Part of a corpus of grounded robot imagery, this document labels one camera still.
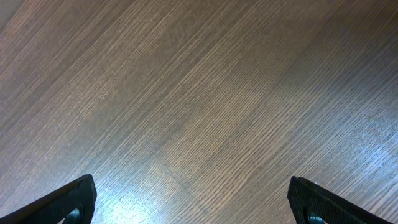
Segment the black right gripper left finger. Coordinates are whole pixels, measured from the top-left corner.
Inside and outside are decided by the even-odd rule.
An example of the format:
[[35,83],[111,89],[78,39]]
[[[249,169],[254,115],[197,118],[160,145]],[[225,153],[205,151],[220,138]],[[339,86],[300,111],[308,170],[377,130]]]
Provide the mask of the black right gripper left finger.
[[1,223],[86,223],[95,211],[93,176],[83,175],[44,197],[1,218]]

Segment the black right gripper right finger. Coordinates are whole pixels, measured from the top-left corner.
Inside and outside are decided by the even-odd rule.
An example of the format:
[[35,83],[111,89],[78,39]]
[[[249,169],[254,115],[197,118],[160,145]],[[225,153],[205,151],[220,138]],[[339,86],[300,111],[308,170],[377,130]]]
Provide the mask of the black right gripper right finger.
[[287,198],[297,223],[391,224],[303,177],[290,179]]

